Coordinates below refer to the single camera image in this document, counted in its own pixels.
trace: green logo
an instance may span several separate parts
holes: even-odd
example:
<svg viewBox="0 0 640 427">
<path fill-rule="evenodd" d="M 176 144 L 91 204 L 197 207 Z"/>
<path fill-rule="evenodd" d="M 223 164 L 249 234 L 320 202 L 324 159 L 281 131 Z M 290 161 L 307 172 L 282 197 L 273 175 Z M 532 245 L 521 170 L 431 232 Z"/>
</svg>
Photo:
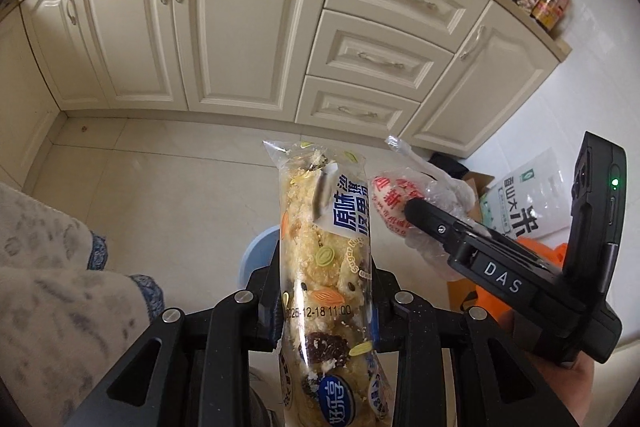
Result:
<svg viewBox="0 0 640 427">
<path fill-rule="evenodd" d="M 533 174 L 533 169 L 529 169 L 527 172 L 523 172 L 520 175 L 520 181 L 521 182 L 525 182 L 525 181 L 533 179 L 533 178 L 535 178 L 535 175 Z"/>
</svg>

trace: printed date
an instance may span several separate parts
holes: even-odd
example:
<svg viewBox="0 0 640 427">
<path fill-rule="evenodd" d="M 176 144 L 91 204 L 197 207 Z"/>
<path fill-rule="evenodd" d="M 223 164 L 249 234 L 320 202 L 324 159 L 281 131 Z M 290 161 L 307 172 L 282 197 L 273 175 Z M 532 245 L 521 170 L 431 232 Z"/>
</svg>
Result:
<svg viewBox="0 0 640 427">
<path fill-rule="evenodd" d="M 338 317 L 339 315 L 351 315 L 351 306 L 316 306 L 312 308 L 287 308 L 287 318 L 297 319 L 299 317 Z"/>
</svg>

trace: human hand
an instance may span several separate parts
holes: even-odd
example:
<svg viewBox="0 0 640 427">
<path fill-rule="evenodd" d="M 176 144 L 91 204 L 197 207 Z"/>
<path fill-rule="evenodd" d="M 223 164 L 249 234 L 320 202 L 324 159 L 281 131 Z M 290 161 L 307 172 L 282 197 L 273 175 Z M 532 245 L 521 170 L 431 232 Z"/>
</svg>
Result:
<svg viewBox="0 0 640 427">
<path fill-rule="evenodd" d="M 498 324 L 509 334 L 513 333 L 513 310 L 503 313 L 498 320 Z M 591 387 L 593 386 L 594 372 L 593 359 L 589 355 L 580 352 L 575 360 L 574 367 L 566 369 L 531 353 L 525 354 L 573 415 L 578 425 L 582 425 L 591 404 Z"/>
</svg>

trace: floor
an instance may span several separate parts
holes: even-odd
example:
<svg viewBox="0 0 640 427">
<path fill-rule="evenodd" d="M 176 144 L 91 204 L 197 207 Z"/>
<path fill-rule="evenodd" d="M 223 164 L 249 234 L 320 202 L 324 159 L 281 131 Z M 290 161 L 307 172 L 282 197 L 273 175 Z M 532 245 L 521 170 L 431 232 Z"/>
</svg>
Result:
<svg viewBox="0 0 640 427">
<path fill-rule="evenodd" d="M 238 289 L 247 245 L 278 223 L 278 172 L 262 140 L 301 138 L 315 141 L 206 123 L 70 118 L 32 195 L 105 235 L 107 269 L 150 275 L 168 306 L 194 312 Z M 368 176 L 402 166 L 390 150 L 317 141 L 364 155 Z M 394 272 L 402 288 L 447 307 L 445 282 L 377 214 L 371 249 L 378 267 Z M 251 362 L 278 386 L 275 357 L 257 354 Z M 383 363 L 395 370 L 394 357 Z"/>
</svg>

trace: silver screw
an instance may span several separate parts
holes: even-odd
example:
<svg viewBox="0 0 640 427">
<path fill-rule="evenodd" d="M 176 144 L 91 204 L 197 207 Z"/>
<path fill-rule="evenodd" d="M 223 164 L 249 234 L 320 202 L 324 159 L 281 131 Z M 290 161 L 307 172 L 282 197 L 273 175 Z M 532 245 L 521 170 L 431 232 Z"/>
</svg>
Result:
<svg viewBox="0 0 640 427">
<path fill-rule="evenodd" d="M 472 306 L 469 308 L 469 316 L 475 321 L 484 321 L 486 318 L 486 310 L 480 306 Z"/>
<path fill-rule="evenodd" d="M 168 310 L 164 310 L 162 320 L 167 323 L 172 323 L 178 320 L 181 315 L 180 310 L 177 310 L 176 308 L 169 308 Z"/>
<path fill-rule="evenodd" d="M 402 292 L 396 293 L 396 301 L 398 301 L 400 304 L 409 304 L 413 300 L 414 300 L 414 296 L 411 295 L 411 293 L 409 292 L 402 291 Z"/>
<path fill-rule="evenodd" d="M 245 304 L 247 302 L 251 302 L 253 298 L 254 298 L 254 294 L 252 294 L 249 290 L 240 290 L 234 296 L 234 299 L 238 304 Z"/>
</svg>

